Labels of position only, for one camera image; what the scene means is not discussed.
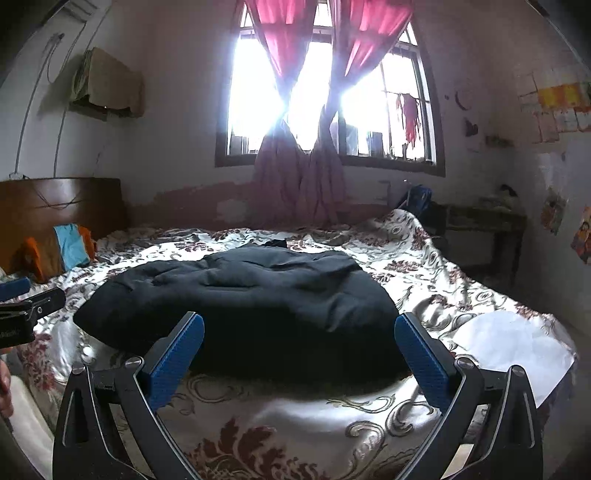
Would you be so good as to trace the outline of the person's left hand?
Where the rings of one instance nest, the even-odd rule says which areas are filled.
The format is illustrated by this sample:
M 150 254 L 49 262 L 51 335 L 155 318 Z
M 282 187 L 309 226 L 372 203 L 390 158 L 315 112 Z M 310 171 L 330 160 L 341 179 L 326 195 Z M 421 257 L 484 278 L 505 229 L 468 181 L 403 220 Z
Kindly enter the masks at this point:
M 5 419 L 10 418 L 14 413 L 11 394 L 12 376 L 3 359 L 0 359 L 0 412 Z

